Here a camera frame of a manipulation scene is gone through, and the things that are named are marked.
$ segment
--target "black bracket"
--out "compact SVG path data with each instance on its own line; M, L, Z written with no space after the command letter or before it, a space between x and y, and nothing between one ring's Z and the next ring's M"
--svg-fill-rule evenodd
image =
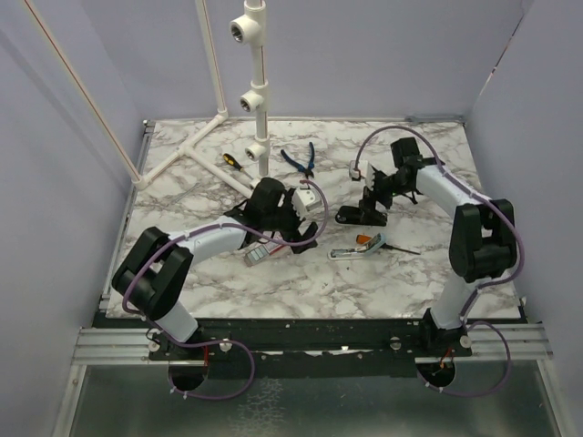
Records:
M395 141L391 144L391 152L397 171L392 175L386 175L373 167L373 188L364 187L363 198L358 202L358 207L340 207L335 216L336 222L345 225L383 227L386 226L387 215L376 210L377 203L390 209L396 196L404 196L414 204L417 203L415 193L421 194L416 188L417 171L435 164L435 159L423 158L413 137Z
M424 322L425 318L327 320L325 323L322 320L199 320L199 331L188 343L239 340L253 352L259 378L414 377L415 358L442 357L448 348L455 349L457 357L471 355L470 349L459 344L459 335L432 332L424 337L424 332L428 332ZM149 354L152 361L203 359L202 348L182 348L164 335L154 334L152 339L159 345ZM337 354L346 348L354 352ZM281 354L270 355L265 351ZM312 356L306 351L322 353ZM249 358L237 346L228 351L211 346L209 352L210 378L244 379L249 375Z
M168 234L160 229L146 229L114 274L111 280L113 288L124 295L146 262L168 241ZM174 246L156 259L156 262L159 261L164 261L159 271L148 269L129 299L152 320L167 314L178 300L192 263L192 254L186 248Z
M514 224L514 208L508 200L491 203ZM483 237L482 229L491 235ZM466 282L487 276L498 278L516 264L517 241L487 205L462 205L455 209L449 260L454 272Z
M251 198L245 203L245 207L234 208L225 213L228 217L258 231L279 231L286 241L300 242L313 237L318 231L315 222L310 223L306 231L301 234L300 225L303 223L293 207L292 199L295 188L285 189L283 184L273 178L263 178L253 190ZM259 237L248 233L245 237L245 245L257 241ZM316 241L291 248L293 253L299 254L307 249L318 246Z

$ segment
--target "black metal frame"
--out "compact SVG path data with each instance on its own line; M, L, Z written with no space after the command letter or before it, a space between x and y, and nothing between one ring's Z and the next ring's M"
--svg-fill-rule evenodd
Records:
M518 308L519 318L487 320L494 324L526 323L522 307ZM417 373L414 359L427 356L418 340L421 320L198 319L200 333L192 341L241 341L253 351L257 378L414 377ZM101 329L150 327L140 319L108 319L103 312L96 313L92 326ZM160 345L158 351L149 354L152 361L189 361L204 357L202 349L182 349L163 335L154 334L152 338ZM354 352L340 353L342 350ZM457 357L470 355L470 350L461 347L455 351ZM207 370L198 367L191 371ZM209 377L245 379L249 371L249 358L239 348L225 352L219 346L210 347Z

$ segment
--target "marble surface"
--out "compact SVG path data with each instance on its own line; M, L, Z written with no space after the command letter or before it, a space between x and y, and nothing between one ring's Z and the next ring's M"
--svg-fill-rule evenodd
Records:
M247 267L247 249L223 253L192 267L180 300L197 317L216 318L384 318L420 317L439 296L451 271L447 248L452 220L430 199L420 196L413 205L396 198L385 229L342 226L333 216L342 204L356 205L363 183L348 178L347 165L356 149L376 128L376 122L271 121L271 176L286 186L296 186L300 174L286 164L282 147L300 161L307 161L308 142L316 149L315 180L329 200L328 228L319 246L301 255L283 249L254 267ZM187 135L204 126L188 121L156 124L146 170L167 156ZM434 144L442 160L459 177L479 188L479 180L465 133L457 124L417 127ZM228 121L205 137L196 149L226 171L221 158L231 153L251 173L256 165L244 157L254 135L252 121ZM383 132L364 151L363 159L375 162L385 173L394 171L390 144L405 133ZM428 150L420 144L422 153ZM246 178L234 174L241 182ZM243 200L242 195L220 182L190 158L172 165L146 190L139 192L128 224L122 254L150 226L164 231L205 224ZM321 222L322 208L313 219ZM355 246L359 233L383 231L388 242L421 255L381 250L369 259L331 261L330 249ZM121 296L112 291L107 315L129 317L121 309ZM488 289L471 317L517 317L512 284Z

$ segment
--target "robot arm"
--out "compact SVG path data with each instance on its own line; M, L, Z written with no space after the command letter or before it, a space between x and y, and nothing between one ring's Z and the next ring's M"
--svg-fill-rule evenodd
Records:
M192 235L196 229L211 224L221 225L168 248L155 265L146 270L129 297L134 307L173 338L186 341L199 326L179 302L190 266L222 252L242 249L259 239L251 232L223 225L240 224L261 233L279 231L286 241L301 242L311 239L318 230L316 223L312 222L303 234L300 233L304 215L321 204L322 201L309 189L286 190L281 182L263 178L244 207L235 207L212 223L183 232L165 233L158 228L146 229L116 271L112 286L125 295L138 272L169 241L185 233ZM300 247L292 247L292 251L302 253L316 246L314 240Z
M459 179L454 183L442 174L435 158L423 158L415 138L395 141L391 151L397 168L392 175L384 174L366 161L361 161L357 170L351 162L352 179L364 179L363 198L358 207L342 206L336 221L385 226L387 215L377 211L376 204L389 209L396 196L406 196L416 203L415 193L435 201L454 220L449 244L453 272L437 303L424 315L421 327L427 349L442 349L463 335L460 314L469 310L465 305L474 290L516 264L516 239L487 205L472 196L475 192L472 188ZM514 209L509 201L490 201L514 224Z

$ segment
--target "screw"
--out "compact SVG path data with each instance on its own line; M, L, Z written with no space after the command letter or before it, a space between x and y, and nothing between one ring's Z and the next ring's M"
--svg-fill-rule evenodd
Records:
M230 351L232 347L233 347L233 345L231 343L219 343L219 349L221 349L223 352Z
M150 343L148 343L148 350L150 352L157 352L160 349L160 345L157 344L155 341L151 341Z
M393 351L398 351L401 349L401 339L398 337L391 337L391 349Z
M467 335L462 335L459 338L459 344L464 349L470 349L472 347L472 339L470 339Z

